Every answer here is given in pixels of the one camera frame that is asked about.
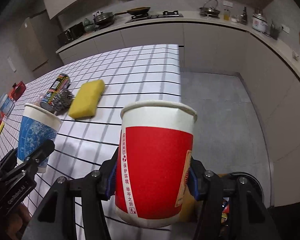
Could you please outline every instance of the screw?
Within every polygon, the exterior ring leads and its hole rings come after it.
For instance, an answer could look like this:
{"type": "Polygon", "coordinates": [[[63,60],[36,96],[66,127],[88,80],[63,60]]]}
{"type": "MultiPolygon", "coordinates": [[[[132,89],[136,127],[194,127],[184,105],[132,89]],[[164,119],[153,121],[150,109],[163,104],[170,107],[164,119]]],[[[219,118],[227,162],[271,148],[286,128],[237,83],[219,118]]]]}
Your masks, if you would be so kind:
{"type": "Polygon", "coordinates": [[[210,178],[210,177],[213,176],[213,172],[212,172],[212,171],[205,171],[204,174],[205,174],[208,178],[210,178]]]}
{"type": "Polygon", "coordinates": [[[66,181],[65,177],[59,177],[59,178],[57,178],[57,182],[60,183],[60,184],[64,183],[65,181],[66,181]]]}
{"type": "Polygon", "coordinates": [[[99,175],[100,175],[100,171],[95,170],[91,172],[92,177],[98,177],[99,175]]]}
{"type": "Polygon", "coordinates": [[[245,177],[240,177],[239,182],[242,183],[242,184],[246,184],[248,182],[248,180],[245,177]]]}

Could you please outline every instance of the red container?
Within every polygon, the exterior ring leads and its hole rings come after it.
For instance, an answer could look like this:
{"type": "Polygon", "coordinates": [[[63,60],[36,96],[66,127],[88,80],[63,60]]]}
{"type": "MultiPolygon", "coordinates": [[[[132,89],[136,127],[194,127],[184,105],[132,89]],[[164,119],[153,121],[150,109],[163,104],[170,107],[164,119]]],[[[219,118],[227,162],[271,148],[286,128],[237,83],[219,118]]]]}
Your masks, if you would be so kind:
{"type": "Polygon", "coordinates": [[[121,116],[116,213],[145,228],[177,222],[190,166],[195,111],[181,103],[141,101],[126,106],[121,116]]]}
{"type": "Polygon", "coordinates": [[[26,85],[22,81],[20,81],[18,85],[14,83],[12,87],[13,89],[9,93],[9,97],[14,101],[17,101],[26,91],[26,85]]]}

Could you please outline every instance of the checkered tablecloth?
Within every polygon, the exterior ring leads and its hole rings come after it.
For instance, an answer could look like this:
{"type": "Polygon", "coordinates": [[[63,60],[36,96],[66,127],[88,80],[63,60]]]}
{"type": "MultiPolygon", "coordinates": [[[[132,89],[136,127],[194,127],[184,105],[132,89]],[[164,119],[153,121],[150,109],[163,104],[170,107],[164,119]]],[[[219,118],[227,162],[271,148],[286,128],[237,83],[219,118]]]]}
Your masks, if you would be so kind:
{"type": "MultiPolygon", "coordinates": [[[[47,171],[36,174],[36,188],[24,200],[31,214],[60,176],[69,179],[84,177],[110,159],[119,144],[121,109],[139,100],[180,102],[180,70],[177,45],[149,45],[105,52],[87,57],[53,70],[28,83],[27,89],[8,118],[0,135],[0,159],[18,146],[24,104],[34,102],[47,91],[58,74],[71,80],[69,90],[76,95],[83,83],[103,79],[106,89],[94,117],[74,120],[59,115],[61,128],[55,139],[47,171]]],[[[113,240],[169,239],[170,227],[144,229],[123,222],[114,212],[114,196],[103,201],[104,214],[113,240]]],[[[76,198],[78,240],[84,239],[81,199],[76,198]]]]}

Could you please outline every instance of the floral pattern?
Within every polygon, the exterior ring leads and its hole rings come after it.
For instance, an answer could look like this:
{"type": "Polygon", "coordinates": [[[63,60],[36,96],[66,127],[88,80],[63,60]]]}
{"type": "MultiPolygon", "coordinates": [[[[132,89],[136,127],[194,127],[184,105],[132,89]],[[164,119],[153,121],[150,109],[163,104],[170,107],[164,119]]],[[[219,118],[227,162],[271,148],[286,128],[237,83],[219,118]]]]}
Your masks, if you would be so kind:
{"type": "MultiPolygon", "coordinates": [[[[37,149],[45,140],[54,140],[57,131],[53,128],[38,122],[27,116],[23,116],[18,142],[18,159],[26,159],[35,149],[37,149]]],[[[47,166],[48,158],[39,164],[39,167],[47,166]]]]}

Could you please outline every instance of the cup rim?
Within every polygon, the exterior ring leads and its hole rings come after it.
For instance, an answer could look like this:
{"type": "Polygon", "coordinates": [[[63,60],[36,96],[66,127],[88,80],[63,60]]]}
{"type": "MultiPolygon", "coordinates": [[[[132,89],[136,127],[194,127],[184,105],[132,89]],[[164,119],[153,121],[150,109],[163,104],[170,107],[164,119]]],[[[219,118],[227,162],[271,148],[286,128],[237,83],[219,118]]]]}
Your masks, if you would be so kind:
{"type": "Polygon", "coordinates": [[[186,112],[187,114],[192,115],[194,117],[194,122],[196,122],[198,118],[197,112],[191,107],[183,103],[177,103],[177,102],[171,102],[165,100],[143,100],[143,101],[137,101],[126,105],[120,112],[121,119],[125,112],[143,106],[162,106],[162,107],[178,108],[186,112]]]}
{"type": "Polygon", "coordinates": [[[45,110],[45,109],[43,109],[43,108],[41,108],[41,107],[39,107],[39,106],[30,104],[30,103],[26,103],[26,104],[25,104],[25,107],[26,107],[26,106],[33,107],[34,109],[39,110],[39,111],[41,111],[42,113],[51,116],[52,118],[54,118],[55,120],[57,120],[57,121],[60,123],[60,125],[62,124],[62,121],[60,120],[60,118],[57,117],[57,116],[55,116],[54,114],[50,113],[49,111],[47,111],[47,110],[45,110]]]}

